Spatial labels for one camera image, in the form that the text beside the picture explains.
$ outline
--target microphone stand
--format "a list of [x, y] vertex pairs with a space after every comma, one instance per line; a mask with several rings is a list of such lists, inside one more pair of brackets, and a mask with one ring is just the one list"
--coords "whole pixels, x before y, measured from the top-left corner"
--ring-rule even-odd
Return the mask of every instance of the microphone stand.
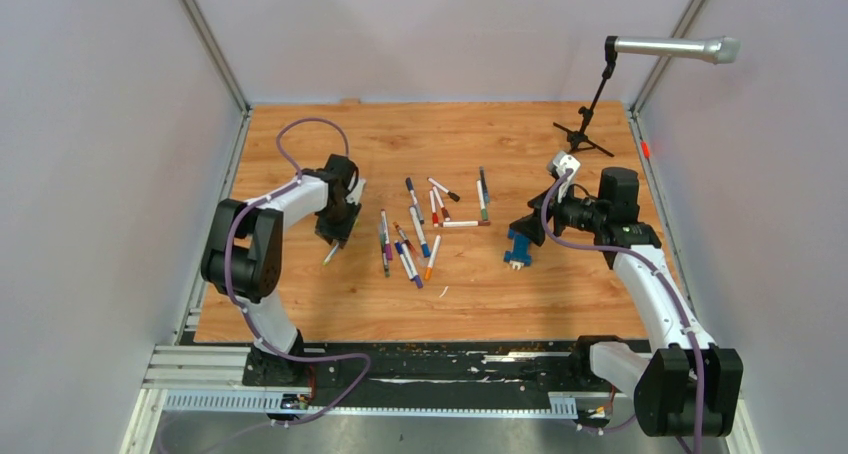
[[[568, 152], [597, 149], [610, 157], [615, 157], [615, 154], [596, 144], [589, 139], [589, 136], [586, 135], [586, 128], [589, 127], [589, 123], [592, 121], [592, 116], [595, 114], [595, 106], [598, 104], [598, 98], [601, 97], [604, 85], [607, 83], [607, 80], [612, 77], [612, 71], [615, 70], [615, 61], [618, 58], [618, 53], [615, 52], [615, 40], [616, 36], [609, 36], [604, 43], [604, 54], [607, 66], [604, 68], [604, 72], [601, 73], [601, 85], [598, 86], [598, 92], [595, 93], [595, 98], [592, 99], [592, 105], [588, 108], [586, 106], [581, 106], [580, 109], [577, 110], [577, 113], [583, 116], [583, 122], [580, 124], [580, 130], [573, 131], [559, 123], [554, 123], [554, 127], [566, 132], [565, 139], [571, 146], [571, 150]], [[580, 144], [583, 143], [589, 144], [589, 147], [580, 147]]]

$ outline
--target floor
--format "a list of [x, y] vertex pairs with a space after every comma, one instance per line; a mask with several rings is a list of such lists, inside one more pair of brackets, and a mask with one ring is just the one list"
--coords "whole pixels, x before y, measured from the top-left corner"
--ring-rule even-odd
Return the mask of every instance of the floor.
[[[284, 237], [282, 302], [307, 341], [427, 341], [574, 339], [583, 334], [645, 336], [623, 285], [598, 253], [571, 251], [546, 242], [533, 246], [533, 266], [511, 270], [503, 262], [512, 248], [508, 224], [530, 213], [526, 202], [547, 189], [548, 161], [565, 147], [556, 121], [579, 126], [582, 103], [408, 103], [269, 105], [253, 113], [232, 197], [262, 195], [291, 179], [294, 170], [277, 152], [275, 136], [286, 124], [319, 116], [341, 125], [350, 139], [350, 157], [367, 180], [362, 212], [347, 247], [327, 265], [329, 247], [313, 232], [308, 217]], [[661, 234], [656, 209], [644, 182], [639, 156], [620, 103], [600, 103], [589, 129], [592, 139], [615, 153], [578, 153], [577, 182], [596, 192], [607, 166], [634, 169], [642, 177], [641, 220]], [[329, 153], [343, 153], [339, 135], [324, 124], [296, 127], [284, 147], [304, 167], [321, 167]], [[380, 208], [415, 239], [404, 179], [415, 184], [430, 218], [432, 176], [457, 192], [445, 197], [455, 220], [480, 218], [475, 182], [484, 166], [491, 196], [489, 227], [424, 231], [442, 245], [433, 277], [423, 289], [410, 283], [395, 260], [385, 278], [378, 250]], [[391, 230], [392, 237], [397, 237]], [[569, 239], [591, 236], [566, 231]], [[445, 287], [448, 291], [441, 296]], [[248, 341], [249, 331], [225, 296], [210, 287], [195, 340]]]

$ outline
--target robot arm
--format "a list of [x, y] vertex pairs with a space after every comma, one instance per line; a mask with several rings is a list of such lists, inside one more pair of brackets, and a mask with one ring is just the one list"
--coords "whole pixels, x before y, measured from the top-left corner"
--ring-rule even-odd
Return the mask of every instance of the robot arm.
[[[741, 359], [734, 349], [716, 346], [712, 336], [701, 328], [674, 285], [659, 237], [650, 225], [638, 221], [639, 181], [636, 172], [606, 168], [601, 174], [597, 197], [578, 199], [574, 196], [572, 184], [579, 169], [579, 161], [562, 151], [548, 165], [548, 171], [555, 179], [568, 176], [547, 209], [549, 218], [545, 221], [553, 218], [554, 235], [561, 235], [566, 227], [592, 232], [595, 245], [628, 249], [656, 268], [654, 271], [642, 259], [622, 250], [603, 253], [607, 265], [622, 280], [633, 298], [648, 331], [653, 357], [645, 359], [623, 342], [610, 342], [611, 336], [590, 341], [581, 338], [575, 351], [585, 350], [588, 345], [583, 355], [588, 358], [589, 372], [585, 375], [605, 379], [630, 396], [634, 400], [639, 425], [647, 435], [692, 435], [695, 381], [690, 377], [690, 370], [694, 366], [695, 354], [687, 336], [692, 332], [706, 366], [703, 433], [707, 436], [727, 435], [733, 425], [739, 396]], [[528, 202], [533, 214], [510, 224], [510, 229], [537, 245], [542, 245], [546, 237], [541, 219], [545, 194]], [[660, 282], [658, 274], [670, 282], [671, 293]], [[682, 306], [689, 327], [684, 328], [670, 294]]]
[[[271, 296], [280, 279], [283, 261], [283, 236], [303, 218], [315, 214], [315, 233], [328, 244], [347, 243], [362, 207], [360, 198], [365, 179], [350, 159], [331, 155], [326, 165], [317, 170], [304, 169], [296, 185], [280, 195], [259, 204], [242, 220], [236, 237], [250, 237], [250, 247], [233, 246], [232, 279], [236, 298], [255, 330], [260, 334], [256, 348], [269, 353], [264, 342], [291, 352], [299, 333], [283, 309], [279, 299]], [[206, 243], [200, 273], [204, 280], [226, 294], [224, 282], [224, 249], [233, 220], [248, 204], [225, 199], [218, 204], [209, 239]]]

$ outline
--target microphone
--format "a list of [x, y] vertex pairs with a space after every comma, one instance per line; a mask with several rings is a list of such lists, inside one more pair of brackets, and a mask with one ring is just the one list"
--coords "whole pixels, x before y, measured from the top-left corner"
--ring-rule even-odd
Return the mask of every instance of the microphone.
[[613, 37], [615, 51], [650, 56], [688, 57], [713, 64], [730, 64], [736, 60], [741, 43], [732, 37], [710, 39], [667, 39], [656, 37]]

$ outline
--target white wall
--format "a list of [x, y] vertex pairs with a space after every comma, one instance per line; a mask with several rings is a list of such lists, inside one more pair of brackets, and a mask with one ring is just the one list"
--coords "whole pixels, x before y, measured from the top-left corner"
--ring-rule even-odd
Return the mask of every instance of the white wall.
[[644, 114], [699, 316], [739, 349], [763, 452], [844, 451], [848, 5], [710, 0]]
[[[261, 103], [591, 99], [606, 36], [667, 36], [688, 1], [198, 0]], [[653, 62], [621, 58], [604, 97]]]
[[0, 0], [3, 452], [116, 452], [239, 114], [177, 0]]

